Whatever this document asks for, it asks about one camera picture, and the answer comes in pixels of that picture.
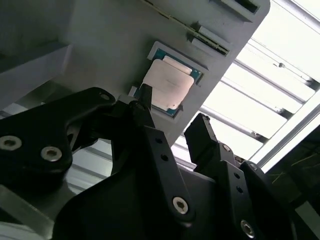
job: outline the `slot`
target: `slot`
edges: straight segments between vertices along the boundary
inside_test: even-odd
[[[255,14],[258,10],[258,6],[254,5],[249,0],[234,0],[236,3],[240,4],[242,7],[247,9],[249,12]]]

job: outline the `screw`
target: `screw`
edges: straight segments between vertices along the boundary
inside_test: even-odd
[[[222,146],[223,146],[224,150],[226,150],[227,152],[231,151],[230,147],[228,147],[227,145],[223,144]]]
[[[105,100],[110,100],[110,97],[107,94],[100,94],[100,97],[102,97]]]
[[[6,151],[14,151],[22,146],[21,139],[16,136],[2,136],[0,137],[0,149]]]
[[[176,196],[172,200],[172,203],[173,203],[174,208],[182,215],[185,215],[189,210],[187,202],[179,196]]]
[[[255,238],[255,232],[246,220],[242,220],[240,222],[240,225],[241,225],[241,229],[245,233],[245,235],[247,235],[250,239]]]
[[[55,162],[62,157],[62,152],[55,146],[46,146],[41,150],[41,157],[49,162]]]
[[[257,171],[257,170],[258,170],[257,166],[256,166],[256,165],[254,165],[253,163],[250,163],[250,166],[253,168],[253,170],[255,170],[255,171]]]

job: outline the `gray panel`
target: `gray panel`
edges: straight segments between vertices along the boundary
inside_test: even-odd
[[[0,109],[64,72],[70,45],[49,43],[0,61]]]
[[[227,57],[211,57],[187,41],[186,30],[139,0],[78,0],[68,32],[61,36],[74,49],[66,75],[56,82],[73,91],[101,87],[117,98],[128,94],[134,83],[142,82],[151,66],[147,56],[154,42],[169,45],[210,70],[208,81],[190,89],[178,123],[153,115],[156,126],[173,144],[266,16],[270,3],[258,1],[261,7],[255,20],[245,23],[207,0],[152,2],[188,25],[199,22],[231,43],[232,51]]]

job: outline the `mounting hole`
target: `mounting hole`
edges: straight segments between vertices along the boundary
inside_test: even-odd
[[[165,154],[161,154],[161,159],[166,162],[169,160],[168,156]]]
[[[62,152],[55,146],[46,146],[41,150],[41,157],[49,162],[56,162],[62,157]]]
[[[110,97],[104,93],[100,93],[100,97],[103,98],[104,100],[110,100]]]
[[[158,144],[162,144],[162,140],[160,138],[156,138],[155,141],[158,143]]]
[[[236,189],[238,190],[238,192],[239,192],[239,193],[241,193],[241,194],[243,194],[243,193],[244,193],[244,191],[242,190],[242,188],[241,188],[241,187],[236,186]]]
[[[22,146],[21,139],[16,136],[2,136],[0,137],[0,149],[7,151],[14,151]]]
[[[16,145],[17,142],[15,140],[5,140],[3,144],[7,147],[12,147],[12,146]]]
[[[49,151],[46,152],[46,155],[48,157],[50,157],[50,158],[57,156],[57,154],[58,153],[56,151],[54,151],[54,150],[49,150]]]
[[[240,179],[240,176],[238,173],[234,173],[234,176],[237,178],[237,179]]]

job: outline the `black mechanical arm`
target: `black mechanical arm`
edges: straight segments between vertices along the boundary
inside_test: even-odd
[[[297,239],[295,212],[253,162],[236,167],[209,117],[199,114],[185,132],[196,169],[180,168],[151,117],[152,88],[140,92],[125,104],[90,88],[0,120],[0,184],[10,193],[0,190],[0,208],[19,215],[4,201],[10,191],[54,205],[48,196],[62,188],[72,155],[100,138],[112,143],[111,176],[50,216],[48,239]]]

